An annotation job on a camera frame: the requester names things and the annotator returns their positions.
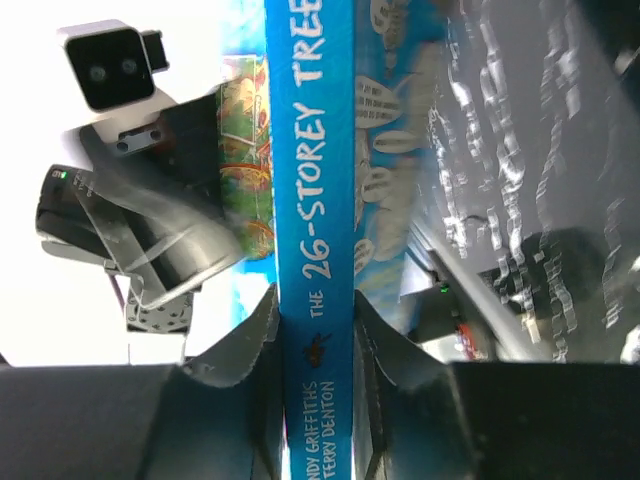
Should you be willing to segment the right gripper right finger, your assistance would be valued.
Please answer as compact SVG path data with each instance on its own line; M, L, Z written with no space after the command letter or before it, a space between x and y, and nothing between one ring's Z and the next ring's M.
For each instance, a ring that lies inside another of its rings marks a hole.
M443 364L355 298L360 479L635 479L631 365Z

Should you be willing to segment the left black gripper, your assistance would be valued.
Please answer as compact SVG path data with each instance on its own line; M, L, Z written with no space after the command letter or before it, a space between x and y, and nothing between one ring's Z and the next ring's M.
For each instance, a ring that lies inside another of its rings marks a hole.
M242 259L222 199L215 95L148 102L63 139L80 164L47 172L35 213L43 245L140 281L144 308Z

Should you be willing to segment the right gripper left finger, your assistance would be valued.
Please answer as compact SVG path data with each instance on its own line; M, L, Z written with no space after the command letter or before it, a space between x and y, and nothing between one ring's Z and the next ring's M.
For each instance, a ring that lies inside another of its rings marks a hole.
M5 367L5 479L277 479L278 293L182 365Z

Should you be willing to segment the blue 26-storey treehouse book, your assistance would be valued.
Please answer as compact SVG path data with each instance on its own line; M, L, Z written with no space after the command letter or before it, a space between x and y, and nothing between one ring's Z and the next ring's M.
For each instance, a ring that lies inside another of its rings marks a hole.
M237 320L275 284L293 479L364 479L376 458L356 304L399 333L445 1L223 1L223 191L246 261Z

